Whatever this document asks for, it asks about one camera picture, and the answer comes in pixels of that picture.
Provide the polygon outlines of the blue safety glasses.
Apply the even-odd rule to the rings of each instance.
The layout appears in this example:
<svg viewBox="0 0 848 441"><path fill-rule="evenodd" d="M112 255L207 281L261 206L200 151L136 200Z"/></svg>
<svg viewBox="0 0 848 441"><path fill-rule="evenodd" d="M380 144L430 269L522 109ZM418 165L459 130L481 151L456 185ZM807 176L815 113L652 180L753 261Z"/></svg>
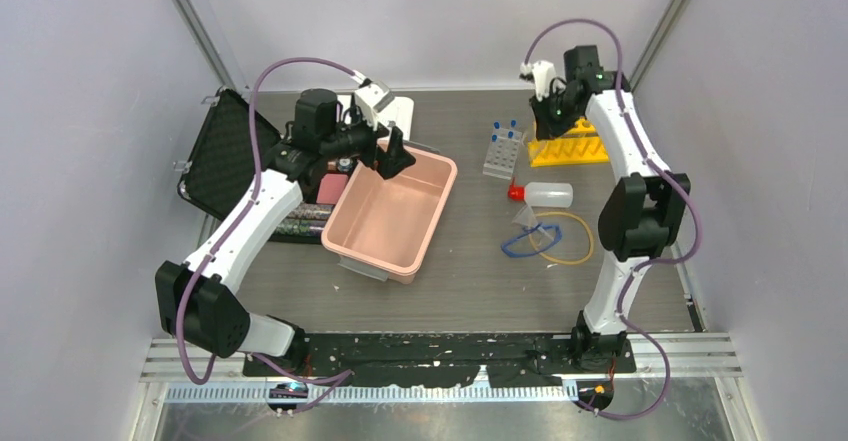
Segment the blue safety glasses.
<svg viewBox="0 0 848 441"><path fill-rule="evenodd" d="M562 239L559 225L539 223L533 227L524 227L521 234L502 242L500 250L512 259L529 258L545 254Z"/></svg>

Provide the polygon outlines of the yellow test tube rack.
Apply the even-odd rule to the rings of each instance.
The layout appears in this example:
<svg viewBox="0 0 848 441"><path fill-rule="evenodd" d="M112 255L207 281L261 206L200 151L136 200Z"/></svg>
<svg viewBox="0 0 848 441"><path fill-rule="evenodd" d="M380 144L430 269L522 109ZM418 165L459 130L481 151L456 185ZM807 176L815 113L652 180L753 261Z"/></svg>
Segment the yellow test tube rack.
<svg viewBox="0 0 848 441"><path fill-rule="evenodd" d="M561 137L551 140L530 139L527 144L531 167L601 164L610 161L605 146L595 129L580 118L575 126Z"/></svg>

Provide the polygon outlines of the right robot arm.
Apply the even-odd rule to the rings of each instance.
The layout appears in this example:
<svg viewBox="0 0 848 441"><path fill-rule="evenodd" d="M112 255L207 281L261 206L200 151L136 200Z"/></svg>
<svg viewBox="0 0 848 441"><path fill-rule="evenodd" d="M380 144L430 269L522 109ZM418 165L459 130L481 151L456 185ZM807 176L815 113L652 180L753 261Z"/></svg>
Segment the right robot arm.
<svg viewBox="0 0 848 441"><path fill-rule="evenodd" d="M566 349L573 365L591 372L624 354L624 320L645 273L677 239L691 183L659 158L636 113L629 82L621 72L602 67L596 46L577 46L563 58L564 76L548 61L524 61L520 75L534 86L529 104L537 138L553 140L578 121L588 121L616 181L598 219L605 251L599 279Z"/></svg>

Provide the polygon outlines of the clear tube rack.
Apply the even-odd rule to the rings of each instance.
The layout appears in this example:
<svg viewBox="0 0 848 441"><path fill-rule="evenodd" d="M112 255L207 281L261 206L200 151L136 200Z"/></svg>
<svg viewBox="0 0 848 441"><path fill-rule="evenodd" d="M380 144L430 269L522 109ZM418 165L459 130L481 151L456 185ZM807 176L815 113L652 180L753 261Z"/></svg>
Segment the clear tube rack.
<svg viewBox="0 0 848 441"><path fill-rule="evenodd" d="M507 139L507 132L514 133L514 139ZM511 180L514 175L514 169L519 155L522 152L524 144L524 136L521 131L514 129L501 128L492 131L492 134L498 136L495 143L488 143L488 148L483 161L482 174L493 178Z"/></svg>

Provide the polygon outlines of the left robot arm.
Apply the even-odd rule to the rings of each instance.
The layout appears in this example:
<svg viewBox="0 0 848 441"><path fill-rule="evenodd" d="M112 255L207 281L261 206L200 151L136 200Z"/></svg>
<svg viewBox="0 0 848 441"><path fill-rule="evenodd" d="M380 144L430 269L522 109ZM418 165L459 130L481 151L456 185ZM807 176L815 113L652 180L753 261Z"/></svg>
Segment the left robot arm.
<svg viewBox="0 0 848 441"><path fill-rule="evenodd" d="M414 165L402 130L385 119L394 99L387 86L365 80L351 94L346 123L334 92L304 91L296 104L306 114L302 143L278 137L267 149L259 145L256 102L247 102L251 183L203 246L181 264L164 262L155 275L162 327L180 350L191 343L221 358L235 352L268 355L284 375L305 366L307 350L295 341L296 326L248 312L236 294L262 246L300 205L303 190L320 181L329 160L358 157L384 179Z"/></svg>

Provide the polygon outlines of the white wash bottle red cap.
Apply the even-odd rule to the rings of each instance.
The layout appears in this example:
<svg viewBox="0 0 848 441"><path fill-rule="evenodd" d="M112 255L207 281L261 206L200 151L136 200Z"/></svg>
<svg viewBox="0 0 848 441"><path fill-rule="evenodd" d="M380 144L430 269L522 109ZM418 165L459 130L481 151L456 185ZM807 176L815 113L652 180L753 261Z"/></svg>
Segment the white wash bottle red cap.
<svg viewBox="0 0 848 441"><path fill-rule="evenodd" d="M507 196L531 207L569 208L574 201L572 185L563 182L534 181L518 185L512 181Z"/></svg>

